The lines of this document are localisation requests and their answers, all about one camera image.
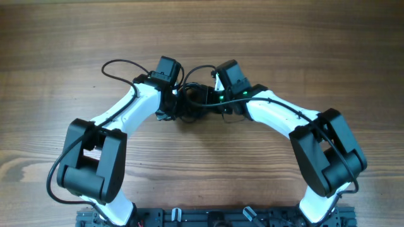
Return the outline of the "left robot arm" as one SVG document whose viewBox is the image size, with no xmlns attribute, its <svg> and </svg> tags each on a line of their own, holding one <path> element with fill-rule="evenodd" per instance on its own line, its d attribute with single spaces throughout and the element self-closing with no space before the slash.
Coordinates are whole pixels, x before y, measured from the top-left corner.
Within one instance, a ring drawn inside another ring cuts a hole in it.
<svg viewBox="0 0 404 227">
<path fill-rule="evenodd" d="M 174 120 L 184 69 L 161 57 L 156 70 L 129 82 L 130 90 L 108 111 L 90 121 L 70 123 L 62 154 L 52 166 L 58 186 L 78 196 L 87 207 L 78 212 L 77 226 L 141 226 L 136 206 L 126 198 L 124 179 L 128 138 L 150 115 Z"/>
</svg>

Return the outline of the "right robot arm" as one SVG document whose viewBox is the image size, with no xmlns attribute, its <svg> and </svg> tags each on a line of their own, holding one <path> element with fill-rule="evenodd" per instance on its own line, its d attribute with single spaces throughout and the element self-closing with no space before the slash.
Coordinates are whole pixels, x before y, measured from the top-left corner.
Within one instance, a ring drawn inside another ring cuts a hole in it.
<svg viewBox="0 0 404 227">
<path fill-rule="evenodd" d="M 357 178 L 367 160 L 339 111 L 304 109 L 261 84 L 251 86 L 235 60 L 214 67 L 211 74 L 215 96 L 204 102 L 208 108 L 267 125 L 291 142 L 307 184 L 298 210 L 309 225 L 325 224 L 342 195 L 358 192 Z"/>
</svg>

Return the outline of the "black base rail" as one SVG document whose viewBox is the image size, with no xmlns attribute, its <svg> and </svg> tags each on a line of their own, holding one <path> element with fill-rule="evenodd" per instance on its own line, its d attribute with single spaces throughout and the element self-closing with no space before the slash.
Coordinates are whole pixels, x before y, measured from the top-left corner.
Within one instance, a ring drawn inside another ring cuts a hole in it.
<svg viewBox="0 0 404 227">
<path fill-rule="evenodd" d="M 127 226 L 195 227 L 195 226 L 317 226 L 305 220 L 298 207 L 271 207 L 269 209 L 137 209 L 134 221 Z M 96 210 L 84 208 L 77 212 L 75 226 L 109 226 Z M 356 227 L 354 207 L 335 207 L 328 219 L 319 226 Z"/>
</svg>

